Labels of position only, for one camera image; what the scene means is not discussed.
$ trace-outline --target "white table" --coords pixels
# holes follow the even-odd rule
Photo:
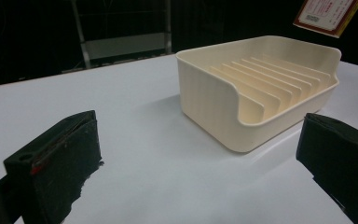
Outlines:
[[[337,75],[319,113],[358,129],[358,66]],[[105,165],[64,223],[351,223],[295,158],[302,122],[225,149],[182,113],[173,55],[0,86],[0,178],[6,157],[92,109]]]

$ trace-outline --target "white surface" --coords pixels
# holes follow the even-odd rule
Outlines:
[[[340,57],[338,49],[273,35],[178,52],[182,110],[227,148],[251,151],[324,106],[338,85]],[[246,76],[269,84],[268,91]],[[291,96],[269,93],[270,85]],[[293,104],[282,106],[284,100]]]
[[[320,114],[358,128],[358,66],[337,75]],[[301,123],[249,154],[225,149],[181,112],[174,56],[0,86],[0,178],[3,159],[90,109],[105,165],[64,223],[351,223],[296,161]]]

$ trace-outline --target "dark background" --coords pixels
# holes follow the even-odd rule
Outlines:
[[[341,38],[293,25],[303,0],[172,0],[172,52],[261,35],[281,35],[338,48],[358,64],[358,11]],[[162,0],[78,0],[86,40],[165,29]],[[94,60],[101,66],[163,54],[150,51]],[[70,1],[0,0],[0,84],[84,68]]]

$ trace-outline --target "plastic tray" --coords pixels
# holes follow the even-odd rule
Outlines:
[[[280,36],[180,51],[181,106],[223,145],[247,152],[324,106],[340,57]]]

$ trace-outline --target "label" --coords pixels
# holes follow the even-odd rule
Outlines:
[[[307,0],[294,25],[338,37],[357,8],[358,0]]]

